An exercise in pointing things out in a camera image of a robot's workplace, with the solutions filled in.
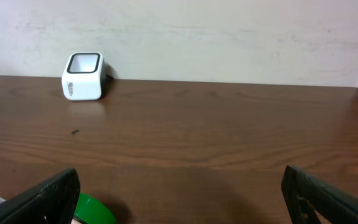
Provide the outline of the green lid jar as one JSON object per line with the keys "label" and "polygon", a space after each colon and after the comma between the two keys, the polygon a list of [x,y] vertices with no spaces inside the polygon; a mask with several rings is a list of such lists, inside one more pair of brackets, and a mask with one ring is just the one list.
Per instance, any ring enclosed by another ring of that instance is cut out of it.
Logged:
{"label": "green lid jar", "polygon": [[81,193],[71,224],[117,224],[111,211],[92,196]]}

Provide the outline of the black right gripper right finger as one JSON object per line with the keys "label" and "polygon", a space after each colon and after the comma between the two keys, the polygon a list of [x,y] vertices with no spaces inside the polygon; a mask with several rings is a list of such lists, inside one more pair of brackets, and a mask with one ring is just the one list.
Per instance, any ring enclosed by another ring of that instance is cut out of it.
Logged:
{"label": "black right gripper right finger", "polygon": [[286,166],[281,191],[293,223],[358,223],[358,198],[296,166]]}

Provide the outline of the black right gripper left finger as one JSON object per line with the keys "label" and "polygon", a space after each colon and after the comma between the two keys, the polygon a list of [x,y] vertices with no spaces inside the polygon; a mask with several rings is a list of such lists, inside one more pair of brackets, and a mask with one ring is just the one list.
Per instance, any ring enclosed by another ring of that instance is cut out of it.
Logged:
{"label": "black right gripper left finger", "polygon": [[0,224],[69,224],[80,195],[74,168],[65,169],[38,185],[0,203]]}

